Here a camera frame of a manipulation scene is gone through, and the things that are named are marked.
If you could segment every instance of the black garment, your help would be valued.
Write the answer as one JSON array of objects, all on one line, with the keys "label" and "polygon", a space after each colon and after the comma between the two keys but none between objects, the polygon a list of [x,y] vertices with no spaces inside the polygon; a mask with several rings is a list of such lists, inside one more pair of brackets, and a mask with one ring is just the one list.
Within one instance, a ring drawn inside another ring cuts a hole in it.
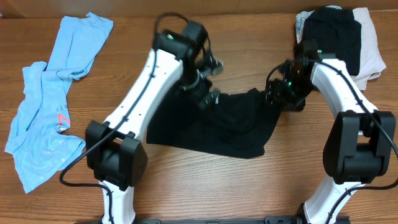
[{"label": "black garment", "polygon": [[148,125],[147,143],[239,158],[264,155],[280,115],[264,97],[256,89],[221,93],[211,108],[201,110],[184,92],[171,89]]},{"label": "black garment", "polygon": [[337,53],[350,75],[357,76],[361,60],[361,28],[352,10],[324,7],[304,22],[303,40],[316,40],[326,53]]}]

